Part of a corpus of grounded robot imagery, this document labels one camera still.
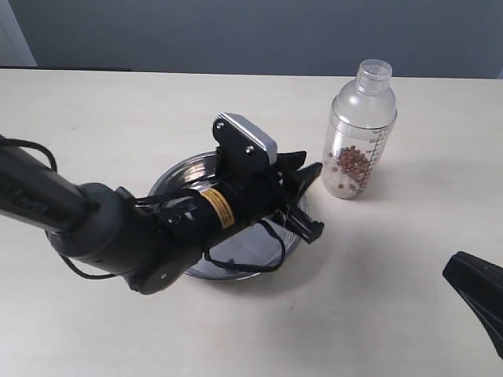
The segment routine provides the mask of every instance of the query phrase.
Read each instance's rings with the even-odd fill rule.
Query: metal bowl
[[[214,152],[202,153],[181,161],[154,184],[150,195],[171,192],[181,187],[204,190],[209,183],[201,178],[210,180],[215,176],[216,155]],[[299,202],[299,207],[307,212],[306,198]],[[286,246],[287,257],[295,250],[300,242],[300,237],[272,222],[277,234],[283,239]],[[235,236],[211,249],[211,256],[215,259],[236,263],[255,265],[272,265],[280,256],[279,243],[271,238],[261,226],[247,228]],[[201,259],[185,272],[187,275],[207,280],[241,280],[259,275],[258,273],[242,273],[231,269],[221,269],[212,263]]]

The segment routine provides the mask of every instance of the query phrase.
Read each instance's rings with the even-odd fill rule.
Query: white table
[[[321,158],[348,78],[0,71],[0,129],[40,142],[75,183],[148,192],[212,150],[222,111],[281,151]],[[361,199],[316,182],[323,237],[277,273],[184,276],[141,296],[74,275],[43,232],[0,218],[1,376],[501,376],[472,311],[442,278],[459,250],[503,265],[503,81],[393,79],[398,122]]]

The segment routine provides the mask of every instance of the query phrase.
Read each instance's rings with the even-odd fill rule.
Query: yellow warning label
[[[233,210],[229,203],[227,203],[226,198],[224,198],[219,191],[214,188],[210,188],[202,192],[201,195],[210,202],[213,209],[215,209],[215,212],[222,223],[222,229],[229,228],[232,224],[234,224],[235,220]]]

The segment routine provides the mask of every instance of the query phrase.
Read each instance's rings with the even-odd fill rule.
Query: wire
[[[54,171],[54,173],[57,173],[57,164],[56,164],[56,159],[54,158],[53,153],[41,144],[34,143],[33,141],[3,138],[3,139],[0,139],[0,148],[4,148],[4,147],[21,147],[21,148],[29,148],[29,149],[34,149],[35,151],[39,151],[39,152],[43,153],[47,157],[47,159],[49,160],[50,169],[52,171]],[[83,277],[84,279],[103,280],[103,279],[110,279],[112,277],[116,277],[116,275],[114,275],[113,273],[106,273],[104,275],[90,275],[88,273],[83,272],[76,265],[74,265],[73,262],[70,260],[70,258],[65,257],[61,254],[58,254],[58,255],[61,257],[61,259],[63,259],[63,262],[74,273]]]
[[[233,269],[235,271],[240,271],[242,273],[272,273],[279,269],[286,259],[286,246],[283,239],[276,233],[274,228],[265,220],[258,220],[257,224],[261,225],[266,232],[277,240],[281,246],[280,260],[275,265],[249,265],[244,263],[234,263],[234,262],[223,262],[213,259],[210,255],[209,249],[204,252],[204,259],[208,262],[213,263],[221,269]]]

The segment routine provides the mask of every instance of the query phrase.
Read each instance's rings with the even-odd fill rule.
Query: clear plastic bottle
[[[350,199],[363,192],[376,169],[397,117],[390,79],[391,65],[365,60],[333,99],[321,172],[333,196]]]

